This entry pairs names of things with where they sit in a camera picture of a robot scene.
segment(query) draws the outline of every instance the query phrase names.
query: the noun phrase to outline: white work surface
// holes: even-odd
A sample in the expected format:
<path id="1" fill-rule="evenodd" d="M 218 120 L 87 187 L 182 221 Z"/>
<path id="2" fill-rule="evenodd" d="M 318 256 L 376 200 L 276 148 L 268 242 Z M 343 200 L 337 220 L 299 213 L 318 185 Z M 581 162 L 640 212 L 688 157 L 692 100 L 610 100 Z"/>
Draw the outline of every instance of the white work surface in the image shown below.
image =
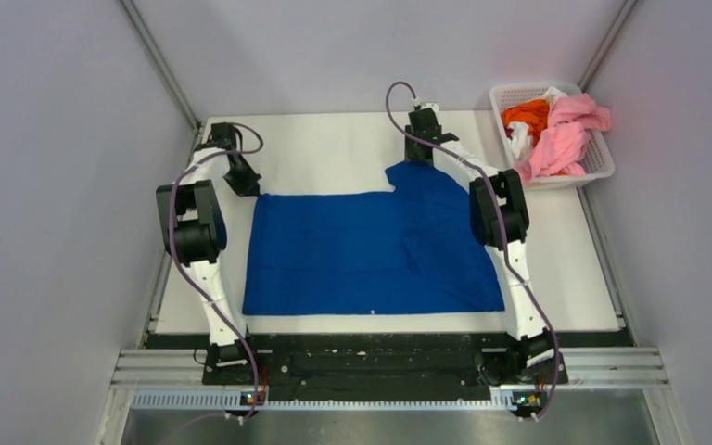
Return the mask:
<path id="1" fill-rule="evenodd" d="M 407 111 L 396 112 L 400 123 Z M 404 158 L 404 139 L 385 113 L 211 118 L 251 126 L 265 140 L 248 161 L 262 175 L 261 192 L 332 195 L 391 191 L 384 169 Z M 505 167 L 498 128 L 489 111 L 444 111 L 444 132 L 491 165 Z M 255 141 L 245 133 L 245 146 Z M 223 170 L 227 161 L 223 160 Z M 255 198 L 239 198 L 224 181 L 215 185 L 228 230 L 225 271 L 235 296 L 244 298 L 249 234 Z M 559 331 L 616 331 L 618 323 L 591 234 L 574 188 L 526 193 L 528 268 L 534 292 Z M 253 333 L 501 332 L 496 312 L 424 315 L 252 316 Z M 208 333 L 196 291 L 171 267 L 159 311 L 158 334 Z"/>

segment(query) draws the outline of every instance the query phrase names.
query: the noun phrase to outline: wire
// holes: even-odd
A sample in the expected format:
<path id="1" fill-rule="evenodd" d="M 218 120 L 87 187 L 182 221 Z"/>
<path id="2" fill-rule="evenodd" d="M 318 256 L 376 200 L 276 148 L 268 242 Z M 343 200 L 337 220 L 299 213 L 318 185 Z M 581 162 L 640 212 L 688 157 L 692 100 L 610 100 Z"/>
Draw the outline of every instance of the wire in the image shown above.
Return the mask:
<path id="1" fill-rule="evenodd" d="M 489 192 L 489 198 L 492 201 L 492 207 L 495 209 L 495 214 L 498 215 L 498 228 L 499 231 L 501 232 L 501 246 L 503 249 L 503 262 L 506 263 L 506 268 L 509 270 L 512 275 L 515 276 L 515 278 L 522 284 L 523 288 L 526 290 L 526 293 L 528 294 L 528 298 L 530 299 L 531 304 L 533 304 L 534 308 L 536 308 L 537 312 L 539 312 L 539 316 L 541 319 L 544 321 L 544 324 L 547 326 L 547 329 L 550 331 L 551 336 L 553 337 L 553 354 L 555 355 L 555 370 L 553 371 L 553 382 L 550 385 L 550 394 L 547 396 L 547 402 L 544 404 L 544 406 L 541 408 L 541 411 L 539 411 L 539 414 L 537 415 L 536 419 L 540 420 L 546 413 L 548 408 L 551 405 L 551 402 L 553 401 L 553 396 L 555 395 L 555 388 L 558 386 L 558 378 L 560 376 L 560 368 L 561 368 L 561 356 L 559 354 L 560 347 L 558 345 L 558 336 L 555 334 L 555 330 L 553 329 L 553 324 L 550 323 L 550 318 L 547 317 L 547 314 L 544 313 L 544 310 L 541 308 L 541 305 L 539 302 L 536 300 L 536 297 L 533 295 L 533 291 L 530 289 L 530 286 L 528 282 L 526 281 L 525 278 L 523 278 L 520 273 L 515 270 L 514 267 L 512 267 L 512 261 L 509 258 L 509 241 L 508 238 L 506 237 L 506 225 L 503 221 L 503 216 L 501 213 L 501 205 L 498 203 L 498 197 L 495 195 L 495 190 L 492 188 L 492 183 L 490 182 L 490 178 L 487 176 L 487 174 L 484 172 L 484 169 L 479 167 L 478 165 L 474 164 L 473 162 L 470 162 L 468 159 L 465 159 L 458 154 L 454 153 L 453 151 L 444 148 L 443 146 L 440 146 L 438 144 L 428 142 L 420 137 L 414 136 L 413 134 L 410 134 L 406 132 L 394 119 L 394 116 L 391 115 L 391 107 L 389 106 L 388 100 L 391 98 L 391 91 L 396 88 L 397 86 L 405 86 L 411 91 L 411 95 L 413 95 L 413 100 L 416 100 L 416 92 L 411 87 L 411 85 L 405 81 L 396 81 L 394 82 L 386 91 L 386 113 L 388 114 L 388 119 L 391 121 L 392 125 L 402 134 L 405 135 L 405 137 L 411 139 L 414 142 L 417 142 L 419 144 L 429 146 L 431 148 L 434 148 L 436 150 L 439 150 L 446 155 L 451 156 L 452 158 L 457 159 L 460 161 L 463 165 L 475 170 L 478 172 L 479 176 L 484 180 L 484 184 L 487 186 L 487 190 Z"/>
<path id="2" fill-rule="evenodd" d="M 249 131 L 250 133 L 254 134 L 255 137 L 258 139 L 258 148 L 255 148 L 255 149 L 253 149 L 253 150 L 247 150 L 247 151 L 243 151 L 243 150 L 239 150 L 239 149 L 220 150 L 220 151 L 217 151 L 216 153 L 212 153 L 212 154 L 210 154 L 210 155 L 205 156 L 203 159 L 199 160 L 199 161 L 196 162 L 194 165 L 192 165 L 191 167 L 189 167 L 186 171 L 184 171 L 184 172 L 173 182 L 173 186 L 172 186 L 172 188 L 171 188 L 171 205 L 170 205 L 170 207 L 171 207 L 171 212 L 170 212 L 170 217 L 169 217 L 169 219 L 168 219 L 168 221 L 169 221 L 169 224 L 168 224 L 168 225 L 169 225 L 168 233 L 169 233 L 169 237 L 170 237 L 170 240 L 171 240 L 171 242 L 170 242 L 170 245 L 171 245 L 171 258 L 173 259 L 173 263 L 176 265 L 176 268 L 179 270 L 179 273 L 181 274 L 181 276 L 183 277 L 183 279 L 184 279 L 187 283 L 189 283 L 189 285 L 192 286 L 201 296 L 203 296 L 203 298 L 209 303 L 209 305 L 211 306 L 211 308 L 214 310 L 214 313 L 216 313 L 217 316 L 220 317 L 220 320 L 222 320 L 222 322 L 225 323 L 225 325 L 228 326 L 228 328 L 229 328 L 231 331 L 233 331 L 233 333 L 235 334 L 236 338 L 238 338 L 238 341 L 240 341 L 241 344 L 244 346 L 244 350 L 247 352 L 247 357 L 248 357 L 248 360 L 249 360 L 249 364 L 250 364 L 250 366 L 252 367 L 252 381 L 253 381 L 253 384 L 254 384 L 254 387 L 255 387 L 255 393 L 258 393 L 258 380 L 259 380 L 259 379 L 258 379 L 258 365 L 257 365 L 257 363 L 255 362 L 255 354 L 253 353 L 252 348 L 249 346 L 249 344 L 247 343 L 247 340 L 244 338 L 244 336 L 242 336 L 241 333 L 238 331 L 238 329 L 236 329 L 236 327 L 234 326 L 234 324 L 233 324 L 230 320 L 228 320 L 228 317 L 225 316 L 225 314 L 224 314 L 223 311 L 220 309 L 220 307 L 217 305 L 217 303 L 214 301 L 214 299 L 211 297 L 211 295 L 209 295 L 205 290 L 203 290 L 203 288 L 200 287 L 200 286 L 189 276 L 189 274 L 187 274 L 187 272 L 186 272 L 186 270 L 184 269 L 184 267 L 182 267 L 182 263 L 179 261 L 179 255 L 178 255 L 178 251 L 177 251 L 177 249 L 176 249 L 176 243 L 175 243 L 175 239 L 176 239 L 176 238 L 175 238 L 175 225 L 176 225 L 175 222 L 176 222 L 176 216 L 177 216 L 177 215 L 176 215 L 175 202 L 176 202 L 176 195 L 178 194 L 178 191 L 179 191 L 179 184 L 181 184 L 181 182 L 184 180 L 184 178 L 186 178 L 187 176 L 189 176 L 190 174 L 192 174 L 192 172 L 194 172 L 195 170 L 197 170 L 197 168 L 200 167 L 201 165 L 203 165 L 204 163 L 206 163 L 206 162 L 208 162 L 208 161 L 210 161 L 210 160 L 212 160 L 212 159 L 214 159 L 214 158 L 217 158 L 217 157 L 219 157 L 219 156 L 233 155 L 233 154 L 249 155 L 249 154 L 253 154 L 253 153 L 258 153 L 259 151 L 261 151 L 261 150 L 263 149 L 263 138 L 261 137 L 260 134 L 258 134 L 258 132 L 256 132 L 256 131 L 253 130 L 252 128 L 248 127 L 247 125 L 244 125 L 243 123 L 231 122 L 231 124 L 234 125 L 234 126 L 236 126 L 236 127 L 241 127 L 241 128 L 243 128 L 243 129 Z M 244 416 L 244 419 L 243 419 L 243 420 L 249 419 L 249 418 L 252 417 L 252 415 L 255 413 L 255 407 L 257 406 L 257 401 L 258 401 L 257 398 L 253 399 L 253 402 L 252 402 L 251 406 L 249 407 L 249 412 L 247 412 L 247 414 Z M 205 416 L 205 415 L 204 415 L 204 416 L 200 416 L 200 418 L 198 418 L 198 419 L 193 419 L 192 421 L 187 422 L 186 424 L 180 426 L 179 428 L 177 428 L 175 431 L 173 431 L 167 438 L 165 438 L 165 439 L 164 439 L 163 441 L 161 441 L 160 443 L 166 443 L 166 442 L 168 441 L 168 439 L 170 439 L 171 437 L 173 437 L 174 435 L 176 435 L 179 431 L 181 431 L 182 429 L 184 429 L 184 428 L 186 428 L 186 427 L 188 427 L 188 426 L 194 424 L 194 423 L 197 422 L 198 420 L 202 420 L 202 418 L 205 418 L 205 417 L 207 417 L 207 416 Z"/>
<path id="3" fill-rule="evenodd" d="M 195 362 L 195 363 L 197 363 L 197 364 L 200 364 L 200 365 L 202 365 L 202 366 L 206 366 L 206 364 L 205 364 L 204 362 L 199 362 L 199 361 L 197 360 L 197 348 L 195 348 L 195 349 L 192 351 L 192 360 L 193 360 L 193 362 Z"/>
<path id="4" fill-rule="evenodd" d="M 194 417 L 194 418 L 192 418 L 192 419 L 190 419 L 190 420 L 184 422 L 184 423 L 183 423 L 181 426 L 179 426 L 178 428 L 176 428 L 176 429 L 174 429 L 173 431 L 171 431 L 171 434 L 165 436 L 165 439 L 161 440 L 161 441 L 158 443 L 158 445 L 164 445 L 164 444 L 166 444 L 166 443 L 171 443 L 171 440 L 174 439 L 176 436 L 178 436 L 179 433 L 181 433 L 181 432 L 184 431 L 185 429 L 189 428 L 190 426 L 192 426 L 192 425 L 194 425 L 194 424 L 196 424 L 196 423 L 198 423 L 198 422 L 200 422 L 200 421 L 203 421 L 203 420 L 206 420 L 206 419 L 211 419 L 211 418 L 214 418 L 214 417 L 218 417 L 218 418 L 222 419 L 222 418 L 223 418 L 223 414 L 222 414 L 222 413 L 205 413 L 205 414 L 199 415 L 198 417 Z"/>

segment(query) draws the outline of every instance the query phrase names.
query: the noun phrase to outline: white plastic basket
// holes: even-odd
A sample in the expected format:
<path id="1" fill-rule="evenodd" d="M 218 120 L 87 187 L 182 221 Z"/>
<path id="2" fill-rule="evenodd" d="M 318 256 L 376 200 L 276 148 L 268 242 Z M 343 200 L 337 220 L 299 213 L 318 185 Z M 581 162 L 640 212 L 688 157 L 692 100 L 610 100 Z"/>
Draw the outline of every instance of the white plastic basket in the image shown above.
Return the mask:
<path id="1" fill-rule="evenodd" d="M 515 155 L 509 145 L 509 138 L 501 122 L 501 113 L 507 109 L 520 105 L 529 100 L 540 97 L 548 88 L 554 86 L 568 95 L 578 95 L 582 93 L 576 85 L 572 83 L 518 83 L 513 85 L 495 86 L 489 90 L 489 101 L 492 103 L 492 112 L 495 114 L 495 121 L 498 124 L 498 133 L 503 141 L 503 152 L 509 165 L 515 165 Z M 594 179 L 606 178 L 616 171 L 613 158 L 607 150 L 607 143 L 604 141 L 602 132 L 589 130 L 591 139 L 588 149 L 579 163 L 585 170 L 584 176 L 548 176 L 532 179 L 525 184 L 526 189 L 543 190 L 559 187 L 580 187 Z"/>

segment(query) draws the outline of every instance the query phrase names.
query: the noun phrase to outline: pink garment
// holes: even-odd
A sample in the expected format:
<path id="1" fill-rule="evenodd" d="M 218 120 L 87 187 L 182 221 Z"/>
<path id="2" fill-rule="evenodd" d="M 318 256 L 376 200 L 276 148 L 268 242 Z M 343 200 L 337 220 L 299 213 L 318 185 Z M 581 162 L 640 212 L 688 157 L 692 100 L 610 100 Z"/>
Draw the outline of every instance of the pink garment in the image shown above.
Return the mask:
<path id="1" fill-rule="evenodd" d="M 547 115 L 548 127 L 563 122 L 580 122 L 586 130 L 606 132 L 613 126 L 613 115 L 609 108 L 597 106 L 587 94 L 571 95 L 556 100 Z"/>
<path id="2" fill-rule="evenodd" d="M 537 176 L 552 176 L 564 172 L 571 176 L 582 176 L 585 171 L 577 161 L 585 156 L 588 133 L 579 122 L 559 123 L 541 132 L 527 160 L 517 162 L 515 170 L 523 183 Z"/>
<path id="3" fill-rule="evenodd" d="M 613 116 L 608 108 L 598 107 L 589 95 L 560 97 L 550 108 L 547 129 L 528 159 L 517 162 L 515 170 L 523 183 L 537 176 L 559 172 L 571 176 L 585 174 L 578 161 L 585 157 L 590 136 L 586 130 L 610 130 Z"/>

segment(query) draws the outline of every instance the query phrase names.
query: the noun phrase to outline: blue cloth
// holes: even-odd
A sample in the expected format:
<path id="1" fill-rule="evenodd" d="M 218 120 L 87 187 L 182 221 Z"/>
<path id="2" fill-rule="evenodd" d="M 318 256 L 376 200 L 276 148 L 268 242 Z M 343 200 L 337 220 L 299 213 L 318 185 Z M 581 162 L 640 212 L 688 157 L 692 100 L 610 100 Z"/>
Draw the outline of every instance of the blue cloth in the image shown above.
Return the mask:
<path id="1" fill-rule="evenodd" d="M 467 193 L 425 164 L 386 173 L 394 192 L 261 195 L 244 314 L 502 311 Z"/>

